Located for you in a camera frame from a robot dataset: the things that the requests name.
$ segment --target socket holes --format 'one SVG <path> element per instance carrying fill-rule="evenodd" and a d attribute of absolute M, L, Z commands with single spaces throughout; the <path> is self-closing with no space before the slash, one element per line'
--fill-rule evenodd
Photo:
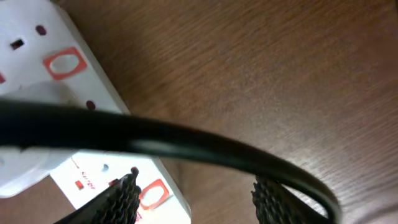
<path fill-rule="evenodd" d="M 39 34 L 39 35 L 45 35 L 45 34 L 47 34 L 47 30 L 44 28 L 44 26 L 42 26 L 42 25 L 37 25 L 36 26 L 36 32 Z"/>
<path fill-rule="evenodd" d="M 91 100 L 88 100 L 86 102 L 86 107 L 88 110 L 95 110 L 95 108 L 96 108 L 95 103 Z"/>
<path fill-rule="evenodd" d="M 4 78 L 4 75 L 2 75 L 2 73 L 0 73 L 0 84 L 3 84 L 6 82 L 6 78 Z"/>
<path fill-rule="evenodd" d="M 14 41 L 13 43 L 11 43 L 10 46 L 13 50 L 17 50 L 18 48 L 22 47 L 24 44 L 25 43 L 22 39 L 18 39 L 16 41 Z"/>

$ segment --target orange square outline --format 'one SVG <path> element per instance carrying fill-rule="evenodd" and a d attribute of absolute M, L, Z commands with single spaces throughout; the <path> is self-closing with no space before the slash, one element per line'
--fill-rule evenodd
<path fill-rule="evenodd" d="M 79 64 L 76 66 L 75 69 L 73 69 L 70 72 L 67 73 L 54 73 L 51 68 L 50 68 L 50 64 L 59 56 L 61 55 L 68 55 L 68 54 L 73 54 L 76 55 L 78 60 L 79 60 Z M 76 75 L 77 73 L 83 71 L 84 69 L 87 68 L 87 63 L 85 62 L 84 58 L 81 56 L 81 54 L 79 53 L 79 51 L 77 50 L 76 47 L 69 47 L 67 49 L 61 50 L 58 53 L 51 55 L 45 59 L 43 59 L 43 64 L 44 67 L 47 69 L 48 73 L 51 75 L 51 77 L 54 80 L 63 80 L 65 78 L 68 78 L 72 75 Z"/>
<path fill-rule="evenodd" d="M 141 200 L 144 198 L 144 195 L 150 190 L 153 189 L 154 187 L 162 187 L 163 188 L 163 195 L 161 196 L 161 198 L 159 199 L 159 201 L 157 201 L 156 203 L 153 203 L 152 205 L 143 205 L 141 203 Z M 139 195 L 139 199 L 140 199 L 140 205 L 144 210 L 149 210 L 149 209 L 153 209 L 158 207 L 161 203 L 163 203 L 168 197 L 169 197 L 170 193 L 169 190 L 167 190 L 167 187 L 165 186 L 165 184 L 163 183 L 163 181 L 161 179 L 157 179 L 155 181 L 153 181 L 153 183 L 151 183 L 150 185 L 148 185 L 148 187 L 146 187 L 141 194 Z"/>

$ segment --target white power strip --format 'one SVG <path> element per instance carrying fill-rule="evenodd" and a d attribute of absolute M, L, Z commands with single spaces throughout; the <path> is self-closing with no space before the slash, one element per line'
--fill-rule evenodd
<path fill-rule="evenodd" d="M 47 0 L 0 1 L 0 95 L 47 103 L 72 101 L 89 110 L 129 113 L 69 16 Z M 52 171 L 45 165 L 56 161 L 57 153 L 51 151 L 50 156 L 47 151 L 40 164 L 20 169 L 25 153 L 33 152 L 38 151 L 12 151 L 12 164 L 2 152 L 0 195 L 4 186 L 17 194 L 50 172 L 72 205 L 80 208 L 108 182 L 137 167 L 137 184 L 143 190 L 138 222 L 191 223 L 188 204 L 158 158 L 78 151 Z M 12 175 L 5 175 L 6 167 L 14 170 Z"/>

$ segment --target black cable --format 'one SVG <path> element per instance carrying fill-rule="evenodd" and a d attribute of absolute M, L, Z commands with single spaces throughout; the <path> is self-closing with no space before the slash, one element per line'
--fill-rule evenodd
<path fill-rule="evenodd" d="M 160 121 L 52 105 L 0 101 L 0 146 L 97 149 L 177 157 L 278 181 L 321 204 L 333 223 L 332 191 L 299 167 L 247 144 Z"/>

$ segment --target wooden surface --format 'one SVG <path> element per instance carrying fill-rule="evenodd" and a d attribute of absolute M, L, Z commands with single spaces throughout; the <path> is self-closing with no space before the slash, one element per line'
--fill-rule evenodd
<path fill-rule="evenodd" d="M 62 6 L 134 114 L 220 133 L 303 167 L 336 192 L 345 223 L 398 220 L 394 1 Z M 253 177 L 189 162 L 181 170 L 194 224 L 257 223 Z"/>
<path fill-rule="evenodd" d="M 11 197 L 0 199 L 1 224 L 54 223 L 74 211 L 51 177 Z"/>

